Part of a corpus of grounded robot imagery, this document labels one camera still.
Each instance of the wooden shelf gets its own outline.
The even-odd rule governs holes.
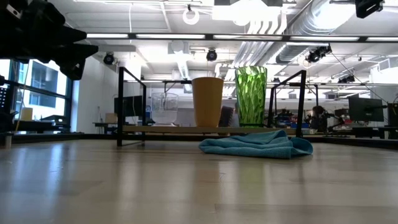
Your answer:
[[[146,133],[266,133],[284,130],[287,134],[295,134],[296,129],[286,128],[207,128],[207,127],[162,127],[162,126],[123,126],[124,132]]]

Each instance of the green glass vase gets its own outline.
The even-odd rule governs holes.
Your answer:
[[[263,127],[267,69],[247,66],[235,71],[240,127]]]

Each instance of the blue cloth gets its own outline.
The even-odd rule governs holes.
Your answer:
[[[291,159],[311,155],[310,142],[300,138],[289,139],[283,130],[270,133],[253,133],[224,139],[206,139],[199,144],[204,153]]]

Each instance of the orange vase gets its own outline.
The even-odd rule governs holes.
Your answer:
[[[217,127],[221,114],[224,80],[201,77],[192,80],[193,108],[197,127]]]

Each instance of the wooden floor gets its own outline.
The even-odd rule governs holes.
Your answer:
[[[197,142],[25,144],[0,151],[0,223],[397,223],[398,152],[314,144],[291,161]]]

